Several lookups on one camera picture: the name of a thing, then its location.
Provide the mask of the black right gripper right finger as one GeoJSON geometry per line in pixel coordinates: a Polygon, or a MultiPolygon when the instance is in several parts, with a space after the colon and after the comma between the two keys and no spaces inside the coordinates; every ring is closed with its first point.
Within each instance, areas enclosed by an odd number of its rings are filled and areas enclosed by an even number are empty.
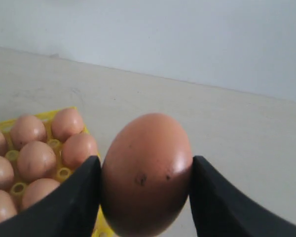
{"type": "Polygon", "coordinates": [[[199,237],[296,237],[296,225],[254,202],[194,156],[190,207],[199,237]]]}

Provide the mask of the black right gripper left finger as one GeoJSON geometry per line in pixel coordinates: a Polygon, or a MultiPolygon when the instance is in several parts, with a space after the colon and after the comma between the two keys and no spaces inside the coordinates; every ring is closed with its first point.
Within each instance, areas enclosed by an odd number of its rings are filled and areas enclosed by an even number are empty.
{"type": "Polygon", "coordinates": [[[0,237],[90,237],[100,204],[101,165],[90,156],[45,198],[0,223],[0,237]]]}

